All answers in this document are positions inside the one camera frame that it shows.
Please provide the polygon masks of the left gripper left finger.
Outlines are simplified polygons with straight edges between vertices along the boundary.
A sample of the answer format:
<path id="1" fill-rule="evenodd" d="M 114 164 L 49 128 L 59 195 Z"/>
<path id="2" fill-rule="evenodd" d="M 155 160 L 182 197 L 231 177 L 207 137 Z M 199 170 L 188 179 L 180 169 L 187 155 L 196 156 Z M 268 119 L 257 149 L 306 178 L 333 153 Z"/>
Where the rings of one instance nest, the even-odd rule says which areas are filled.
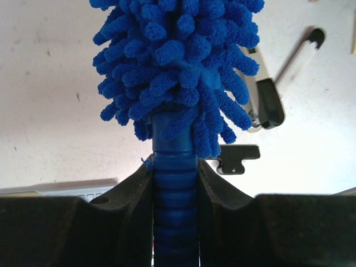
<path id="1" fill-rule="evenodd" d="M 2 266 L 150 266 L 152 158 L 91 201 L 1 198 Z"/>

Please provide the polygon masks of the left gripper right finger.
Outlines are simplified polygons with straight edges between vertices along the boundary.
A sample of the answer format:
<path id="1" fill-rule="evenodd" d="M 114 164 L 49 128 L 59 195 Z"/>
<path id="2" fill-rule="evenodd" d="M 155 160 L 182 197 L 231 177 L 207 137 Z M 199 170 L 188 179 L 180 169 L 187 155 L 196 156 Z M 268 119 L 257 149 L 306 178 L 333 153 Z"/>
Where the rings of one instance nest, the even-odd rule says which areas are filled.
<path id="1" fill-rule="evenodd" d="M 199 161 L 202 266 L 354 266 L 355 197 L 250 197 Z"/>

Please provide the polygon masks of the white black stapler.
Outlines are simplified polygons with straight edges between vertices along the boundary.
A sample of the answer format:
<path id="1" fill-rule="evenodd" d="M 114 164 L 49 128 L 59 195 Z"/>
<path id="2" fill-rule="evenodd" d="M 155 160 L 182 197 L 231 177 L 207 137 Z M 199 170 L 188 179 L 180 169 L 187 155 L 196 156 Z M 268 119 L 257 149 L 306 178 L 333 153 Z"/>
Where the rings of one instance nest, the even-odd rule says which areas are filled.
<path id="1" fill-rule="evenodd" d="M 241 75 L 249 89 L 249 103 L 243 107 L 252 120 L 249 131 L 276 128 L 284 122 L 285 114 L 275 83 L 268 73 L 258 47 L 251 49 L 243 47 L 242 51 L 259 64 L 255 76 Z"/>

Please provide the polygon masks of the blue microfiber duster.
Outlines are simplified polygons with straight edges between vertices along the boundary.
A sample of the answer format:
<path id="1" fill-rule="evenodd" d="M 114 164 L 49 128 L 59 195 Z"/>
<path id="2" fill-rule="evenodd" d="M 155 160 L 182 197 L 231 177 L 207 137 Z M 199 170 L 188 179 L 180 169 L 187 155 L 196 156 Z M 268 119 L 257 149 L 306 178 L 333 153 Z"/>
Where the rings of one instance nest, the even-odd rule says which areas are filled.
<path id="1" fill-rule="evenodd" d="M 264 1 L 91 1 L 109 10 L 93 37 L 93 58 L 104 76 L 98 92 L 110 103 L 104 121 L 152 140 L 147 163 L 154 182 L 155 266 L 198 266 L 198 160 L 220 154 L 229 127 L 251 127 L 242 75 L 256 61 L 243 52 L 259 43 L 253 14 Z"/>

